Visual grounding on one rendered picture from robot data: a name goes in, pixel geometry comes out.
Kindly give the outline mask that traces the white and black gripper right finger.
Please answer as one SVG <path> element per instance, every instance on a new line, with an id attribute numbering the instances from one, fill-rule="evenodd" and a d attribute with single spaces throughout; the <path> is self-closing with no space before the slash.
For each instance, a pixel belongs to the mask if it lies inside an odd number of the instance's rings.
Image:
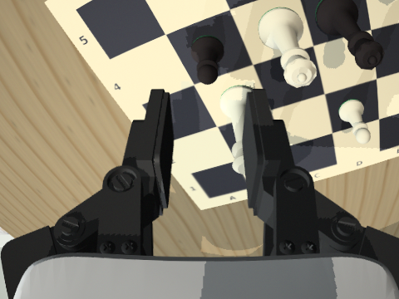
<path id="1" fill-rule="evenodd" d="M 314 189 L 312 175 L 294 164 L 286 126 L 272 119 L 265 89 L 247 92 L 242 145 L 248 206 L 264 221 L 263 256 L 362 255 L 383 263 L 399 289 L 399 238 L 364 228 Z"/>

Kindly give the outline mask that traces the chessboard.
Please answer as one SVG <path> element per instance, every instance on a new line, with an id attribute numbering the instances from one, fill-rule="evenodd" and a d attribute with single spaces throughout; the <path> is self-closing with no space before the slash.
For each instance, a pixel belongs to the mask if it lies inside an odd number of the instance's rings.
<path id="1" fill-rule="evenodd" d="M 117 104 L 143 120 L 150 90 L 170 93 L 175 147 L 172 174 L 200 210 L 247 199 L 234 171 L 236 143 L 220 97 L 231 86 L 265 89 L 273 120 L 284 120 L 295 165 L 313 181 L 399 156 L 399 0 L 353 0 L 357 25 L 385 52 L 373 70 L 357 66 L 347 40 L 324 32 L 321 0 L 46 0 L 45 4 Z M 298 42 L 317 69 L 309 86 L 284 79 L 280 50 L 259 35 L 270 9 L 287 7 L 303 21 Z M 224 55 L 211 85 L 198 81 L 193 42 L 217 37 Z M 364 106 L 371 133 L 357 142 L 339 107 Z"/>

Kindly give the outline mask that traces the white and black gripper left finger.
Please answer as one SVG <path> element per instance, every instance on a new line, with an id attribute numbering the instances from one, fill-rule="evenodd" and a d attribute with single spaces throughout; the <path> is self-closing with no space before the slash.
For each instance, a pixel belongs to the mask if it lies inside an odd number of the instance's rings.
<path id="1" fill-rule="evenodd" d="M 152 222 L 169 205 L 173 152 L 170 93 L 151 89 L 145 119 L 131 123 L 122 166 L 107 172 L 102 189 L 55 226 L 2 247 L 8 299 L 30 265 L 45 257 L 71 252 L 154 256 Z"/>

